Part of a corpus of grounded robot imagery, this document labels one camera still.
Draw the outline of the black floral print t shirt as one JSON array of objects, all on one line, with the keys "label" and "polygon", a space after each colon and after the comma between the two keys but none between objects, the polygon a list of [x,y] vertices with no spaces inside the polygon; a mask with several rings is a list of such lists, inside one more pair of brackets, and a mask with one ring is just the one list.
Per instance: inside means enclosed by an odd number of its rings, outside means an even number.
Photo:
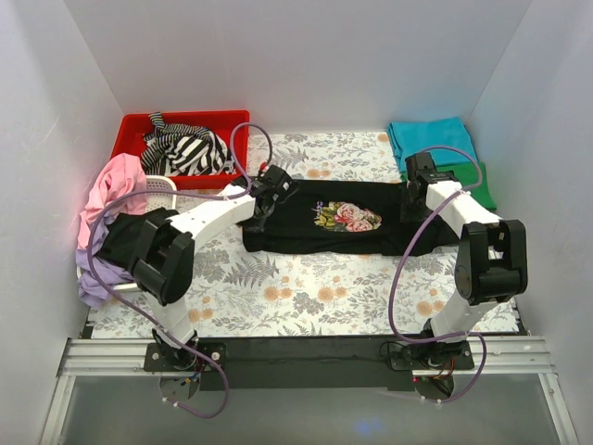
[{"label": "black floral print t shirt", "polygon": [[249,252],[290,255],[333,252],[400,257],[421,226],[402,216],[405,185],[297,180],[265,222],[242,224]]}]

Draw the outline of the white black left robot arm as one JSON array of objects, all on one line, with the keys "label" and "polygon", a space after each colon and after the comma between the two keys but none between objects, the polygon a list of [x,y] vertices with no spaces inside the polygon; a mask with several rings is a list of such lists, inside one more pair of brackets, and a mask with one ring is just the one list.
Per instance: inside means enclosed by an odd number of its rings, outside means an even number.
[{"label": "white black left robot arm", "polygon": [[146,219],[129,272],[147,297],[157,338],[168,344],[165,359],[174,369],[188,370],[197,358],[190,342],[196,331],[185,300],[194,279],[196,253],[233,225],[253,223],[261,229],[275,206],[296,190],[290,175],[271,165],[255,177],[235,179],[188,211]]}]

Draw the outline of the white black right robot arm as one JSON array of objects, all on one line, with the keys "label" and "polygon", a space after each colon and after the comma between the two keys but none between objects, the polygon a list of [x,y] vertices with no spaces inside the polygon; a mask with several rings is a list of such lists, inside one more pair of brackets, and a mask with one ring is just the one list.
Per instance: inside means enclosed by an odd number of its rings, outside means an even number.
[{"label": "white black right robot arm", "polygon": [[440,368],[450,361],[450,343],[462,342],[474,326],[499,304],[523,294],[528,284],[526,229],[518,220],[503,220],[475,200],[471,191],[483,181],[464,186],[450,172],[440,172],[432,147],[406,158],[408,182],[402,213],[441,220],[459,238],[453,269],[455,291],[425,330],[429,339],[419,346],[421,361]]}]

